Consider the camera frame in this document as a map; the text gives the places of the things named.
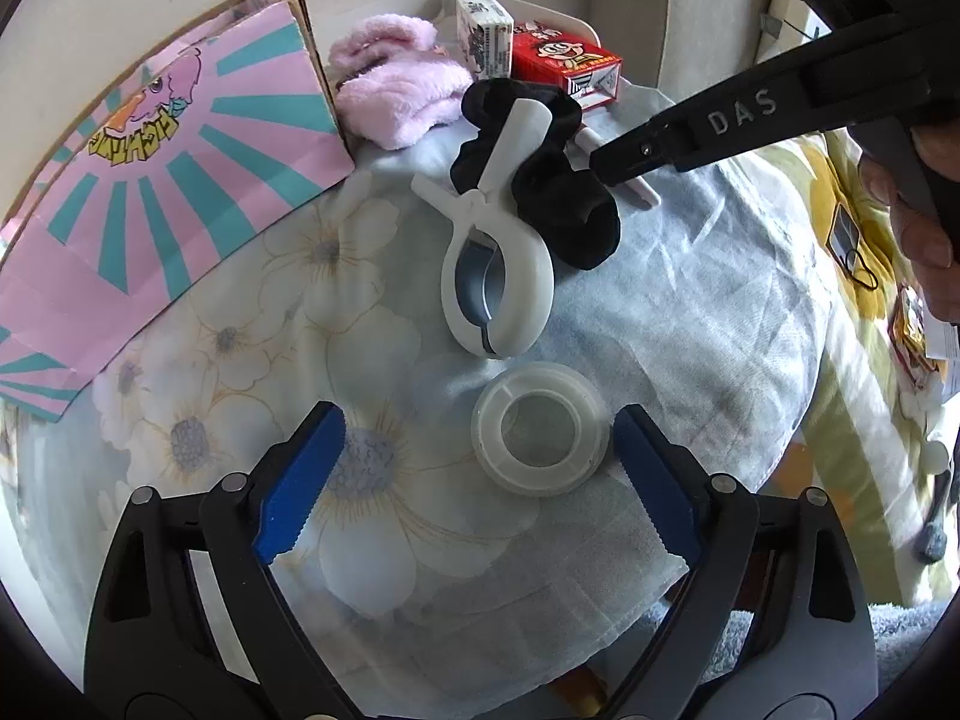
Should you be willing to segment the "person's right hand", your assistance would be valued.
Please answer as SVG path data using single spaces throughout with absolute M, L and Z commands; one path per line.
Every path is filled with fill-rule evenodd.
M 913 130 L 919 158 L 944 177 L 958 184 L 958 122 L 924 125 Z M 947 232 L 928 216 L 910 208 L 898 193 L 890 171 L 862 154 L 859 177 L 869 195 L 890 208 L 893 232 L 901 254 L 911 260 L 913 273 L 923 288 L 931 314 L 942 322 L 957 325 L 960 317 L 960 275 L 955 252 Z

